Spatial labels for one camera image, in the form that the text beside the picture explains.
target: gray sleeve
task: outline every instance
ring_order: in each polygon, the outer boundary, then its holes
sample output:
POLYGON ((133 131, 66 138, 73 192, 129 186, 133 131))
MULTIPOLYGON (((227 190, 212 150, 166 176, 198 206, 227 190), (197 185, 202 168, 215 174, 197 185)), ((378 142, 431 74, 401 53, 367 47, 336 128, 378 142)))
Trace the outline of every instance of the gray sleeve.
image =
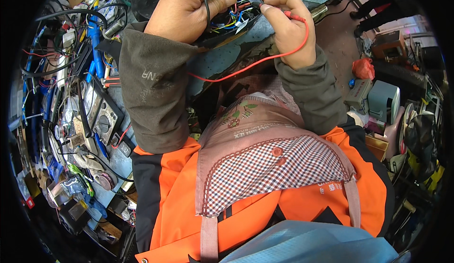
POLYGON ((168 153, 189 136, 185 64, 197 47, 145 34, 146 25, 130 24, 123 32, 118 67, 123 102, 139 147, 168 153))
POLYGON ((276 58, 274 64, 284 90, 293 96, 300 108, 305 129, 323 135, 345 123, 347 114, 325 53, 318 45, 315 50, 315 63, 297 71, 284 64, 281 58, 276 58))

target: floor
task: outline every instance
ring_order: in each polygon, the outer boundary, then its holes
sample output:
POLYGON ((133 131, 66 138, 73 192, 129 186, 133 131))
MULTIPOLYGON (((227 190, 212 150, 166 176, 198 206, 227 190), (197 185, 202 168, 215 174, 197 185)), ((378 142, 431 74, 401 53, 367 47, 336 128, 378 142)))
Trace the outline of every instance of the floor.
MULTIPOLYGON (((343 10, 348 0, 337 6, 329 6, 328 11, 335 13, 343 10)), ((315 26, 317 44, 325 51, 331 66, 331 71, 336 77, 336 84, 342 93, 343 99, 348 95, 350 88, 348 82, 355 78, 351 73, 353 61, 360 58, 353 31, 359 24, 352 20, 351 11, 356 11, 354 3, 350 3, 345 11, 340 14, 328 16, 315 26)), ((373 39, 373 31, 363 34, 364 37, 373 39)))

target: gray box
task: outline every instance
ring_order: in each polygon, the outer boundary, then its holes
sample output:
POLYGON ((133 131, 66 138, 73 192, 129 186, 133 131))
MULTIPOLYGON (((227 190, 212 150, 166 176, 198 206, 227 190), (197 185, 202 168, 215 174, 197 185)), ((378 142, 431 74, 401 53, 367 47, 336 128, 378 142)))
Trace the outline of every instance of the gray box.
POLYGON ((371 79, 357 79, 355 86, 350 90, 345 98, 345 104, 352 106, 359 114, 366 115, 369 113, 369 102, 367 95, 372 89, 371 79))

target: red plastic bag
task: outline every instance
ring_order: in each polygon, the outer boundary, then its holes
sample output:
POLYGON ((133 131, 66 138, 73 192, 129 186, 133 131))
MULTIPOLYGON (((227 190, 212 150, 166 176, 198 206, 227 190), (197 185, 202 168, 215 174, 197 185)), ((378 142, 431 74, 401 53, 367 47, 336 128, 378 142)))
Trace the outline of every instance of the red plastic bag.
POLYGON ((371 58, 363 58, 354 61, 351 67, 352 73, 356 78, 373 80, 375 78, 375 70, 371 62, 371 58))

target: button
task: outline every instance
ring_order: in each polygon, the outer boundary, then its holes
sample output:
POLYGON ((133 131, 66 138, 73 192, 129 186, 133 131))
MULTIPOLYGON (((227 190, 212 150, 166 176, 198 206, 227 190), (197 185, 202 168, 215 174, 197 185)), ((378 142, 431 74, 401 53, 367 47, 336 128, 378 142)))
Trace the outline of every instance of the button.
POLYGON ((282 157, 276 162, 276 165, 283 165, 283 164, 285 164, 286 161, 287 161, 287 158, 282 157))
POLYGON ((273 150, 271 150, 271 153, 275 157, 278 157, 278 156, 282 155, 283 152, 284 152, 284 149, 280 148, 280 147, 275 147, 273 150))

